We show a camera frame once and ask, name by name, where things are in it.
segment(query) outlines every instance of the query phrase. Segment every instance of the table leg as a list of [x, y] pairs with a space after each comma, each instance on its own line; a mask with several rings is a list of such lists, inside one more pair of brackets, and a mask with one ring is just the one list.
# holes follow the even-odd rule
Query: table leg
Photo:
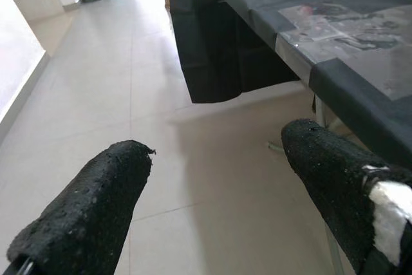
[[327, 128], [329, 131], [334, 132], [337, 128], [339, 128], [342, 125], [343, 125], [343, 121], [339, 117], [336, 117], [333, 121], [331, 121], [327, 125]]
[[[326, 126], [326, 116], [325, 116], [325, 106], [322, 100], [316, 96], [316, 122], [322, 126]], [[339, 254], [339, 248], [335, 236], [329, 229], [328, 225], [325, 223], [326, 237], [328, 238], [330, 257], [332, 259], [333, 268], [335, 269], [335, 275], [344, 275], [341, 255]]]

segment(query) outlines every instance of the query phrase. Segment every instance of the tiled floor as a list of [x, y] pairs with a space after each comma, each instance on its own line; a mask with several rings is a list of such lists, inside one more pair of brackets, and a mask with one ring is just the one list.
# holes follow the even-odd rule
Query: tiled floor
[[288, 83], [191, 104], [164, 0], [84, 5], [0, 148], [0, 267], [12, 238], [111, 143], [157, 150], [117, 275], [332, 274], [324, 225], [284, 155], [311, 117]]

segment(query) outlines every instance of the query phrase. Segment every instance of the beige floor tile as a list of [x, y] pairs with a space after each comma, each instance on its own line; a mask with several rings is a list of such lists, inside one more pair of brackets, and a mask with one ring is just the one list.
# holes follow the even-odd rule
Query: beige floor tile
[[133, 39], [132, 63], [136, 70], [177, 58], [178, 50], [171, 30]]
[[120, 255], [120, 259], [117, 263], [117, 268], [115, 271], [115, 275], [129, 275], [130, 273], [130, 232], [126, 236], [126, 240], [124, 241], [122, 254]]
[[68, 54], [76, 57], [90, 48], [132, 38], [134, 16], [130, 12], [112, 7], [106, 0], [106, 10], [96, 12], [92, 10], [94, 3], [86, 4], [77, 18], [73, 21], [70, 31], [61, 42], [56, 56]]
[[193, 105], [133, 121], [132, 137], [157, 151], [135, 219], [247, 193], [267, 182], [274, 190], [288, 185], [293, 172], [266, 142], [280, 145], [280, 129], [311, 116], [310, 103], [307, 92], [299, 91], [255, 104]]
[[135, 221], [131, 274], [332, 274], [316, 208], [283, 198], [268, 186]]
[[72, 50], [68, 46], [59, 50], [57, 57], [64, 65], [63, 68], [56, 69], [59, 73], [70, 69], [75, 72], [91, 72], [95, 77], [105, 76], [116, 73], [119, 67], [131, 65], [131, 38], [101, 42], [81, 50]]
[[162, 60], [156, 60], [149, 64], [140, 64], [138, 62], [134, 62], [132, 64], [132, 75], [134, 78], [143, 79], [146, 75], [149, 74], [160, 74], [165, 76], [168, 79], [183, 79], [183, 73], [180, 66], [179, 58], [171, 58]]
[[152, 35], [162, 32], [172, 32], [173, 27], [171, 20], [164, 9], [158, 15], [143, 15], [136, 18], [133, 23], [134, 38], [139, 38], [143, 35]]
[[8, 268], [9, 262], [6, 256], [0, 256], [0, 273], [3, 273]]
[[93, 78], [88, 72], [80, 72], [77, 76], [78, 79], [73, 75], [59, 75], [36, 89], [5, 144], [8, 140], [19, 141], [14, 144], [18, 148], [30, 148], [129, 122], [130, 75], [127, 68], [120, 69], [118, 75]]
[[192, 106], [183, 76], [132, 73], [131, 118], [152, 116]]

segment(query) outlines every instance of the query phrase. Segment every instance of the black tablecloth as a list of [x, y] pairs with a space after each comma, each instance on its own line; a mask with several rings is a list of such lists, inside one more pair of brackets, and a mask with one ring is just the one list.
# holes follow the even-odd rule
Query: black tablecloth
[[299, 79], [223, 0], [170, 0], [182, 71], [194, 103]]
[[376, 154], [412, 168], [412, 0], [225, 0]]

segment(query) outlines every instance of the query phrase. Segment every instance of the baseboard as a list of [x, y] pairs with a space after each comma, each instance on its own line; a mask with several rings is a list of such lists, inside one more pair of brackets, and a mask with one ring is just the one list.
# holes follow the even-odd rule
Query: baseboard
[[65, 12], [76, 10], [80, 7], [80, 0], [76, 0], [75, 3], [71, 3], [70, 5], [63, 6]]
[[3, 119], [0, 119], [0, 144], [3, 142], [10, 128], [13, 126], [14, 121], [19, 115], [24, 103], [26, 103], [28, 97], [32, 93], [34, 86], [42, 75], [49, 60], [50, 56], [46, 51], [44, 51], [39, 63], [33, 69], [32, 74], [27, 78], [26, 82], [21, 86], [20, 92], [15, 97]]

